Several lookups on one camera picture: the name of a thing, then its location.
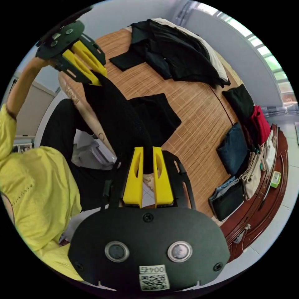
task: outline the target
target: knee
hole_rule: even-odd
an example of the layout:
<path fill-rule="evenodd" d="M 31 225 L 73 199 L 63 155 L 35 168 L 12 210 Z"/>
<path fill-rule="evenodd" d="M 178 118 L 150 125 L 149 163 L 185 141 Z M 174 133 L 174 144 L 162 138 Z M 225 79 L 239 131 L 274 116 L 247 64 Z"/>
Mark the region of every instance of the knee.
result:
<path fill-rule="evenodd" d="M 63 99 L 61 100 L 58 105 L 56 106 L 53 114 L 61 117 L 66 117 L 73 113 L 75 109 L 74 103 L 70 99 Z"/>

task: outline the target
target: beige cloth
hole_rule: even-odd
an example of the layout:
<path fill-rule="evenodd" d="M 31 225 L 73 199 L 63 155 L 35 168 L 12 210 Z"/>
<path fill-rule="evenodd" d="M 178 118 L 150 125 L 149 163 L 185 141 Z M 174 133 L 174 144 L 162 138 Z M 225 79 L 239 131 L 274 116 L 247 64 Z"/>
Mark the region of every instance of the beige cloth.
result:
<path fill-rule="evenodd" d="M 241 175 L 241 179 L 244 186 L 245 199 L 250 200 L 255 194 L 260 180 L 261 180 L 261 169 L 260 164 L 263 159 L 263 154 L 250 153 L 249 165 L 247 170 Z"/>

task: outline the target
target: white wall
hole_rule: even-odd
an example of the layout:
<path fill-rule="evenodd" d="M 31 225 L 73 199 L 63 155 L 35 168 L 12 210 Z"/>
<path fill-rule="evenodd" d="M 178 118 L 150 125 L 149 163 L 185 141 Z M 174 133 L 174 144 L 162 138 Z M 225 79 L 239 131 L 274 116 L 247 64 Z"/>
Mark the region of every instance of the white wall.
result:
<path fill-rule="evenodd" d="M 196 9 L 191 12 L 184 27 L 205 39 L 232 66 L 256 105 L 282 106 L 273 73 L 237 30 Z"/>
<path fill-rule="evenodd" d="M 85 24 L 84 33 L 96 39 L 134 22 L 158 17 L 169 19 L 174 14 L 178 2 L 179 0 L 107 0 L 96 4 L 80 20 Z M 34 46 L 28 52 L 18 66 L 18 71 L 24 69 L 35 56 L 36 50 L 37 47 Z M 36 81 L 54 92 L 59 87 L 57 71 L 52 67 L 42 69 Z"/>

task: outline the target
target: qr code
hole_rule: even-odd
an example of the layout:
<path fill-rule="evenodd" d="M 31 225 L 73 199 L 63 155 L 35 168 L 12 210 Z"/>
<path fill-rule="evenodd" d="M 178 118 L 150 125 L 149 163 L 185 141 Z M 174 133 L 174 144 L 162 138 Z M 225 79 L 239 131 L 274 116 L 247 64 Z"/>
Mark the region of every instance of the qr code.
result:
<path fill-rule="evenodd" d="M 139 275 L 142 291 L 159 291 L 169 289 L 169 281 L 166 273 Z"/>

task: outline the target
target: dark blue cloth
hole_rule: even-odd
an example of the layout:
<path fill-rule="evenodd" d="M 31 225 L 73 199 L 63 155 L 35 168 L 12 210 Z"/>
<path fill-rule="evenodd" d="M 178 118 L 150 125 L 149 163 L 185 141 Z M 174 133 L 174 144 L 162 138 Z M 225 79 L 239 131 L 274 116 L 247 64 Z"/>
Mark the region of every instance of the dark blue cloth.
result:
<path fill-rule="evenodd" d="M 217 153 L 228 174 L 236 175 L 247 156 L 247 144 L 239 123 L 234 124 L 217 148 Z"/>

